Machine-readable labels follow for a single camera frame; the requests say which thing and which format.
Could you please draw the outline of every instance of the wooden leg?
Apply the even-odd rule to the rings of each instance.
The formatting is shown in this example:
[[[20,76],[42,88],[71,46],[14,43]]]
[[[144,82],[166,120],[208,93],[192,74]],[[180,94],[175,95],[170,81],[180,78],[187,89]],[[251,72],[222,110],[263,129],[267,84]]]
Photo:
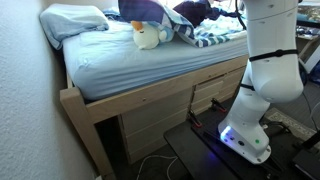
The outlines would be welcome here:
[[[60,101],[104,179],[116,179],[108,156],[77,87],[60,91]]]

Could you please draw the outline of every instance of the black strap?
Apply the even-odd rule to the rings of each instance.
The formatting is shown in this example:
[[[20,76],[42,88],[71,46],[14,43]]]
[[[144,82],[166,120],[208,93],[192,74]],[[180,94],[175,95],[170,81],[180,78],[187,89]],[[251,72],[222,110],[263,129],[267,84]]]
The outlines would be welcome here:
[[[240,87],[243,87],[243,88],[247,88],[247,89],[251,89],[252,91],[255,91],[254,90],[254,87],[253,86],[250,86],[250,85],[246,85],[246,84],[240,84]]]
[[[299,52],[297,49],[289,49],[289,50],[279,49],[279,50],[276,50],[275,52],[250,57],[249,60],[252,62],[252,61],[257,61],[260,59],[266,59],[266,58],[270,58],[270,57],[281,57],[281,56],[287,55],[287,54],[299,54]]]

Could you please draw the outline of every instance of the striped blanket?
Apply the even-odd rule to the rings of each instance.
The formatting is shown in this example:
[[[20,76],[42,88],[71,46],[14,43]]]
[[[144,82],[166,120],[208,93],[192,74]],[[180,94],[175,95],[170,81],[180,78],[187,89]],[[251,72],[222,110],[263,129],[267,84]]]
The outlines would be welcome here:
[[[157,0],[119,0],[119,8],[126,21],[156,22],[159,26],[173,29],[184,41],[196,47],[246,36],[236,18],[221,16],[217,21],[205,20],[194,28],[186,18]]]

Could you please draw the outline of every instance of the blue light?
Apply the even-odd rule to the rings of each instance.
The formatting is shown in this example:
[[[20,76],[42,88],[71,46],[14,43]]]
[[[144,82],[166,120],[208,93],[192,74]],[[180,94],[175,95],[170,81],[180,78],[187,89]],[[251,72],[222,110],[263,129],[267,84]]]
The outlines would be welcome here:
[[[220,138],[221,139],[224,139],[224,137],[226,136],[226,134],[230,131],[231,127],[230,126],[227,126],[221,133],[221,136]]]

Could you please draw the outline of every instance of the wooden bed frame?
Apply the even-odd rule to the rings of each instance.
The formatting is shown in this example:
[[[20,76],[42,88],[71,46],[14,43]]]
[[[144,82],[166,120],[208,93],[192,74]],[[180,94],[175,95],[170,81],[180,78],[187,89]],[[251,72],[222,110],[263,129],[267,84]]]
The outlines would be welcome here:
[[[73,87],[69,79],[68,89],[60,91],[60,101],[101,176],[104,179],[116,179],[95,128],[96,123],[143,107],[146,104],[156,102],[185,89],[195,89],[197,85],[203,82],[217,77],[221,78],[234,70],[244,69],[247,59],[247,55],[240,56],[90,104],[85,104],[79,88]]]

